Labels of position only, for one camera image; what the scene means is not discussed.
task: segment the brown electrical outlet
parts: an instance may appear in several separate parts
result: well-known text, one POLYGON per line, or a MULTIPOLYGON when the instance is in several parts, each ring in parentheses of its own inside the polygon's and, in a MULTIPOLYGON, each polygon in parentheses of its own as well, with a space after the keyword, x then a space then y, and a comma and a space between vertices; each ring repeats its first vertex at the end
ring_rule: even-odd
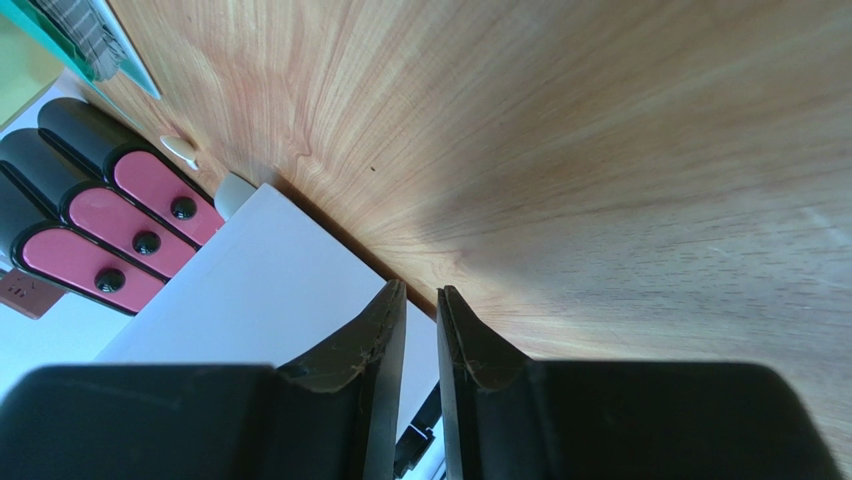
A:
POLYGON ((38 320, 62 298, 65 290, 13 269, 0 279, 0 303, 38 320))

